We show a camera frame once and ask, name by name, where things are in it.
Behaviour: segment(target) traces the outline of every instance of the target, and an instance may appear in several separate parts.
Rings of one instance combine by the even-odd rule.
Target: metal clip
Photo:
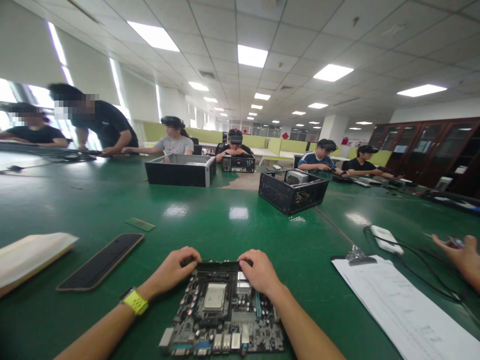
[[[350,266],[377,263],[376,259],[365,255],[362,249],[360,249],[356,245],[353,245],[351,251],[348,252],[345,258],[348,260],[348,263],[350,264]]]

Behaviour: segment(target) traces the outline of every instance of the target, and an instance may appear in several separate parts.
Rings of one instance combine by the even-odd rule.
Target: black t-shirt
[[[97,100],[95,103],[95,114],[73,115],[71,124],[77,128],[90,129],[96,133],[98,140],[104,148],[115,146],[120,138],[120,132],[130,130],[131,140],[128,147],[139,147],[139,140],[127,118],[112,104]]]
[[[60,130],[50,125],[42,126],[38,130],[32,130],[28,126],[14,126],[6,132],[34,144],[51,144],[54,139],[65,139]]]
[[[371,162],[366,161],[363,163],[363,165],[360,165],[359,160],[357,158],[354,158],[348,162],[348,169],[353,169],[356,171],[372,171],[375,170],[377,167],[373,165]]]
[[[230,149],[230,144],[225,144],[219,151],[218,153],[223,153],[225,150],[228,150]],[[252,150],[250,150],[250,148],[248,146],[245,146],[245,145],[241,145],[241,149],[243,151],[245,151],[247,154],[251,154],[252,153]]]

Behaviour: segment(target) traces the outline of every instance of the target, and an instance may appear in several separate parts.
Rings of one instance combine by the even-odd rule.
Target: blue t-shirt
[[[328,165],[328,167],[332,169],[332,171],[334,171],[337,168],[329,156],[325,156],[319,160],[315,152],[306,152],[298,162],[298,166],[302,164],[325,164],[325,165]]]

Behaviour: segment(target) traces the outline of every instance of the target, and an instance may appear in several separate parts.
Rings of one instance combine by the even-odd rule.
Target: yellow watch
[[[142,299],[136,287],[131,287],[126,291],[125,295],[120,298],[120,304],[131,307],[136,316],[142,315],[149,307],[149,302]]]

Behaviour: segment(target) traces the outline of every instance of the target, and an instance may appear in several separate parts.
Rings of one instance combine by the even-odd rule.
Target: office desk
[[[331,265],[330,257],[346,254],[351,245],[315,208],[286,217],[256,191],[149,185],[141,172],[143,161],[143,157],[130,156],[0,175],[0,206],[7,209],[1,217],[0,246],[30,234],[67,232],[80,237],[71,253],[0,300],[2,359],[52,359],[118,304],[126,289],[143,282],[170,251],[186,245],[198,249],[204,261],[236,260],[252,248],[265,251],[280,280],[347,359],[401,358]],[[477,217],[414,196],[397,198],[383,188],[331,181],[318,208],[366,252],[386,258],[388,253],[364,239],[364,225],[388,228],[439,256],[443,255],[421,232],[442,237],[480,235]],[[96,290],[55,292],[60,282],[118,234],[143,233],[124,222],[131,217],[156,228],[145,233],[143,242]],[[410,254],[406,256],[415,261]],[[429,262],[449,285],[464,287],[462,280],[433,260]],[[480,339],[480,329],[460,305],[444,300],[398,268]],[[425,277],[431,280],[426,272]],[[136,321],[111,358],[161,358],[158,344],[184,289],[181,285],[161,296]],[[467,304],[480,317],[478,298],[470,297]],[[253,360],[293,357],[289,349],[248,355]]]

